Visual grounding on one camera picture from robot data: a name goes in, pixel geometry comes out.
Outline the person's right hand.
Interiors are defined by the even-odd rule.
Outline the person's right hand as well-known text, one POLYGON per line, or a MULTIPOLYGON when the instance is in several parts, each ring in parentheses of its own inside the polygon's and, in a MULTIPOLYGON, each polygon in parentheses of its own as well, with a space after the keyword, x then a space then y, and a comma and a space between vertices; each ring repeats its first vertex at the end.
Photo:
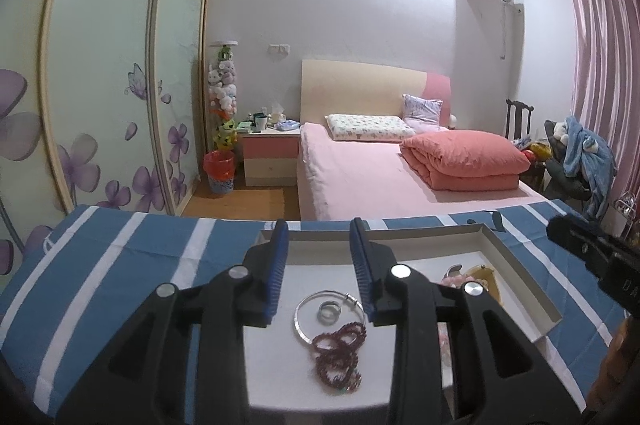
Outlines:
POLYGON ((600 365, 598 377, 589 390, 586 399, 589 410, 598 411, 612 399, 631 365, 636 362, 639 348, 639 320, 628 317, 616 331, 600 365))

